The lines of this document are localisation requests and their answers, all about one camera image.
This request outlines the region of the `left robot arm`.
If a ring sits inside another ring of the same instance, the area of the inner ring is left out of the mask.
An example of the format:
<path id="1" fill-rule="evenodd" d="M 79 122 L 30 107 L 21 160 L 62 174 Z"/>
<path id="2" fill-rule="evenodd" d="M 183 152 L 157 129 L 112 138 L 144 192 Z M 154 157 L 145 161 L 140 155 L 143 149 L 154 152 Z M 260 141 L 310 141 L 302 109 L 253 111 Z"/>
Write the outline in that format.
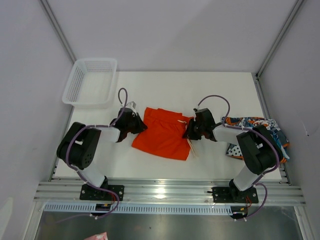
<path id="1" fill-rule="evenodd" d="M 120 143 L 129 133 L 136 135 L 147 129 L 139 113 L 129 107 L 122 107 L 117 118 L 109 125 L 72 123 L 56 155 L 78 174 L 85 185 L 91 187 L 90 192 L 97 200 L 103 200 L 109 193 L 109 181 L 93 164 L 101 134 L 106 134 L 108 142 Z"/>

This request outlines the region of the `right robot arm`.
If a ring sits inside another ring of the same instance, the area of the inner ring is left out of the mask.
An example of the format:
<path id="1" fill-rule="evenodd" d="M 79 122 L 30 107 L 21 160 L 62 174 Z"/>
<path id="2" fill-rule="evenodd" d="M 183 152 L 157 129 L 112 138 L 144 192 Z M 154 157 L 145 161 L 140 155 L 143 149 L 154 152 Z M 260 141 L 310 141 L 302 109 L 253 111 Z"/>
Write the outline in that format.
<path id="1" fill-rule="evenodd" d="M 216 123 L 208 108 L 194 109 L 183 138 L 198 141 L 202 137 L 213 142 L 234 144 L 239 149 L 234 155 L 242 155 L 244 167 L 230 180 L 227 193 L 233 202 L 250 197 L 260 179 L 276 169 L 283 152 L 264 125 L 253 128 L 238 127 L 226 123 L 226 118 Z"/>

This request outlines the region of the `patterned blue orange shorts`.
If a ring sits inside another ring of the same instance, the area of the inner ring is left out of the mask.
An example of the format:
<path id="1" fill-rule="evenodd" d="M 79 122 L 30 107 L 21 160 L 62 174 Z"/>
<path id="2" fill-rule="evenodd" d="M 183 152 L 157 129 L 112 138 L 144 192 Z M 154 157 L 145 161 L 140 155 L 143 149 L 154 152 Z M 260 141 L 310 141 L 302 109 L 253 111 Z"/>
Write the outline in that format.
<path id="1" fill-rule="evenodd" d="M 280 157 L 279 162 L 286 163 L 290 159 L 287 154 L 287 147 L 290 145 L 290 142 L 274 119 L 263 117 L 227 117 L 226 123 L 231 126 L 244 128 L 253 128 L 260 125 L 265 126 L 282 151 L 283 157 Z"/>

